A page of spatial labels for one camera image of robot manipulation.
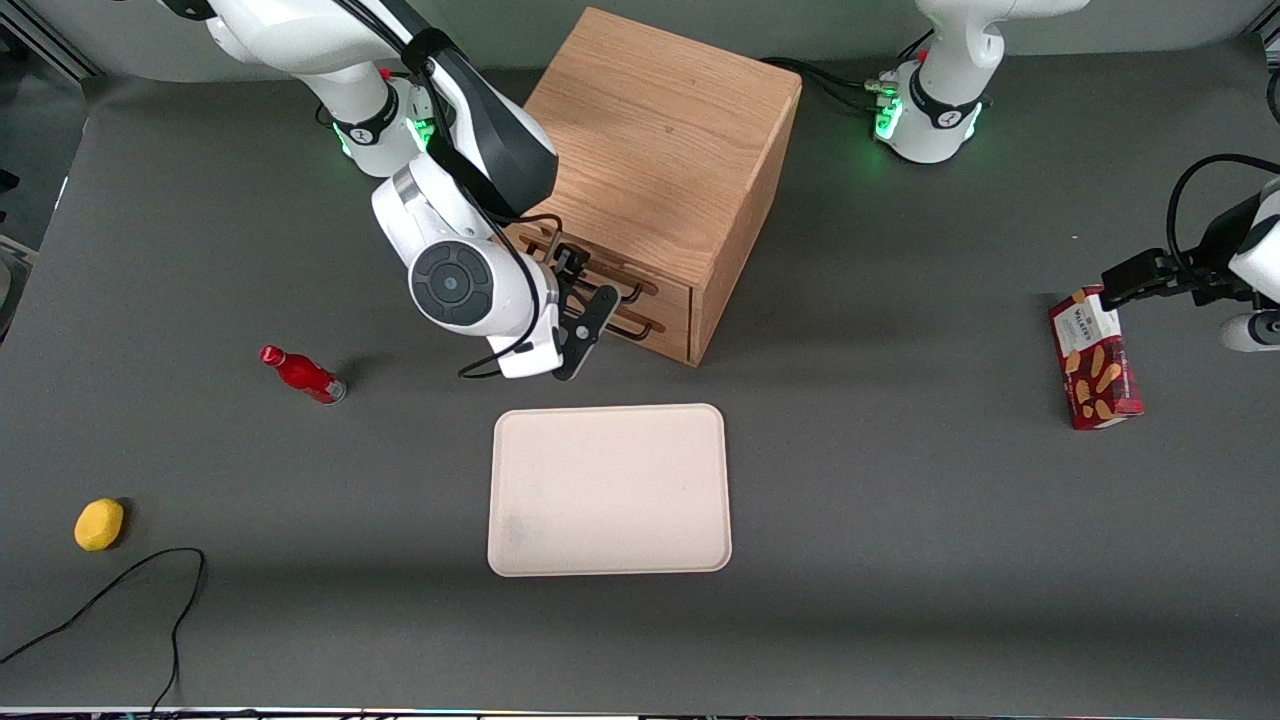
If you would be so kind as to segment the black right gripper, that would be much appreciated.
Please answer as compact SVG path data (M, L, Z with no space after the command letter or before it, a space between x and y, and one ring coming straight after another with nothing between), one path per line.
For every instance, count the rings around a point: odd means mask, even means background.
M573 243L557 243L541 260L547 292L540 306L540 343L545 346L593 346L596 318L590 309L603 281L589 269L589 251Z

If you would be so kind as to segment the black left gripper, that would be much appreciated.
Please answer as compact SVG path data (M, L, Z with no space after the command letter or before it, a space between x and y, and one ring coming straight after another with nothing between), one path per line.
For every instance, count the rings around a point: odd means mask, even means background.
M1166 250L1146 250L1102 272L1102 309L1114 311L1137 300L1184 293L1190 295L1196 306L1220 300L1258 301L1252 287L1228 268L1251 232L1258 209L1260 193L1253 193L1207 225L1201 242L1185 255L1196 278L1172 278L1172 259Z

